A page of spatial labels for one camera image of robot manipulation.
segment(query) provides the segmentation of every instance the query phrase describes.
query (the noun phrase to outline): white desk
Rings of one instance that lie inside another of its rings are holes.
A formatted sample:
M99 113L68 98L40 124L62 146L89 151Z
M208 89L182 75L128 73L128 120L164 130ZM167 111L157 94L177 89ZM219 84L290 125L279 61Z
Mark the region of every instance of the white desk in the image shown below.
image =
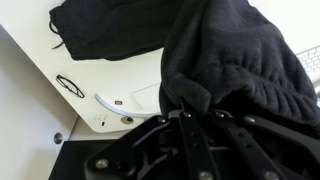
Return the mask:
M148 113L130 94L160 83L161 50L125 61L73 61L64 46L52 50L61 39L49 29L49 10L62 2L1 0L0 23L92 130L112 132L136 127L144 119L122 123L123 116L103 107L95 94L119 110ZM86 97L77 98L61 87L55 80L58 74L73 81ZM115 100L123 105L115 106Z
M120 110L141 111L130 93L160 82L161 51L117 62L73 61L64 46L51 50L61 39L49 30L48 13L62 2L1 0L0 23L92 130L111 132L136 127L143 119L123 124L122 116L103 107L94 95L98 93L110 105L114 100L123 101L122 107L116 107ZM318 0L250 2L279 27L295 53L320 44ZM57 74L72 80L86 98L76 98L57 84Z
M0 179L48 179L78 114L0 26Z

